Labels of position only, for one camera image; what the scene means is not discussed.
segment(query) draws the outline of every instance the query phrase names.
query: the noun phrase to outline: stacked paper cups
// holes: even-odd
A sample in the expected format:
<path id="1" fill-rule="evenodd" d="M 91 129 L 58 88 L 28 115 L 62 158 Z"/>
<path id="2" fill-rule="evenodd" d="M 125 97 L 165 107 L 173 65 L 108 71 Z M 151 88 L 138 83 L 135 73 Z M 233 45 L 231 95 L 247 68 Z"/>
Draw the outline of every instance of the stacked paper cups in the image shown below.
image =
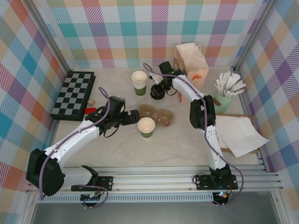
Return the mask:
<path id="1" fill-rule="evenodd" d="M 132 74 L 132 84 L 137 96 L 143 96 L 146 92 L 147 75 L 143 71 L 136 71 Z"/>

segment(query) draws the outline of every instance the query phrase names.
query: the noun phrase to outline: cardboard box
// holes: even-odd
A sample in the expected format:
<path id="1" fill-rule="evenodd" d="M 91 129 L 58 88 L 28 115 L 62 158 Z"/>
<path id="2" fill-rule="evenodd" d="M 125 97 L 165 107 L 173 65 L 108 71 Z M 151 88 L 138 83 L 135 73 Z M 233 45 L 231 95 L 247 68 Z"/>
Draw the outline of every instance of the cardboard box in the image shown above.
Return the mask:
<path id="1" fill-rule="evenodd" d="M 254 126 L 254 120 L 252 115 L 245 115 L 245 114 L 234 114 L 234 113 L 217 113 L 216 116 L 228 116 L 228 117 L 247 117 L 250 118 L 252 125 Z M 255 154 L 260 150 L 260 148 L 253 150 L 250 154 Z M 232 151 L 229 148 L 221 148 L 223 153 L 231 153 Z"/>

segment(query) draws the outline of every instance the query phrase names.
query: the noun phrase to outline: white napkin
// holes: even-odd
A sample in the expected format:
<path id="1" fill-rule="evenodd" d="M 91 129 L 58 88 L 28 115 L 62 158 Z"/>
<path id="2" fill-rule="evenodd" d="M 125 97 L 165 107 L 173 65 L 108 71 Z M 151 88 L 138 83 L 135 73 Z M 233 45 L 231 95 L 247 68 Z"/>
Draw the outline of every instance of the white napkin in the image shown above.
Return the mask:
<path id="1" fill-rule="evenodd" d="M 217 135 L 236 157 L 245 155 L 269 141 L 255 130 L 247 117 L 239 117 L 217 126 Z"/>

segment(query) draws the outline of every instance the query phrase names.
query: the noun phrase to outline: green cup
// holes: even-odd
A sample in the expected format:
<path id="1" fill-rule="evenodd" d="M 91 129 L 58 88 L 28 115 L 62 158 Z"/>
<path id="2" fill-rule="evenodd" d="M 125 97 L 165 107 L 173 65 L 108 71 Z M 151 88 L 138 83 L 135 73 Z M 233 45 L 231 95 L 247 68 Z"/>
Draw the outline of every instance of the green cup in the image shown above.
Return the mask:
<path id="1" fill-rule="evenodd" d="M 218 91 L 214 97 L 215 113 L 224 113 L 235 97 L 225 98 Z"/>
<path id="2" fill-rule="evenodd" d="M 143 96 L 146 92 L 146 86 L 142 89 L 137 89 L 136 87 L 134 87 L 134 90 L 137 96 Z"/>
<path id="3" fill-rule="evenodd" d="M 152 118 L 142 118 L 138 122 L 138 129 L 144 138 L 149 138 L 153 135 L 155 122 Z"/>

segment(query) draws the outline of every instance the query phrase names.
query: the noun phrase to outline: white table surface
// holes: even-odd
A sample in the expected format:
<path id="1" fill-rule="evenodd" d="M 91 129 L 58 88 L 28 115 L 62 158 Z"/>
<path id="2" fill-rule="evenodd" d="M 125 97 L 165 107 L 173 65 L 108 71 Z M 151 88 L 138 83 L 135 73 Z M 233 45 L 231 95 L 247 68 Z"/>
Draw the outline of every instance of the white table surface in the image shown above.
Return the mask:
<path id="1" fill-rule="evenodd" d="M 102 86 L 109 96 L 124 97 L 126 110 L 138 109 L 141 104 L 149 104 L 156 109 L 173 112 L 175 118 L 168 128 L 156 126 L 151 138 L 140 135 L 137 124 L 121 126 L 111 138 L 100 136 L 79 150 L 65 167 L 138 167 L 138 166 L 207 166 L 206 143 L 198 129 L 189 121 L 190 103 L 180 103 L 177 95 L 165 96 L 161 100 L 150 97 L 150 88 L 154 81 L 148 79 L 146 95 L 135 95 L 131 74 L 144 68 L 84 69 L 94 71 L 95 82 L 90 98 L 95 100 L 94 107 L 105 105 L 106 99 L 98 90 Z M 204 88 L 206 95 L 215 95 L 215 80 L 219 74 L 229 70 L 228 66 L 210 67 Z M 227 113 L 243 114 L 238 97 L 234 99 Z M 61 120 L 55 136 L 55 143 L 79 126 L 81 122 Z M 256 165 L 256 154 L 247 154 L 236 158 L 232 153 L 223 153 L 233 165 Z"/>

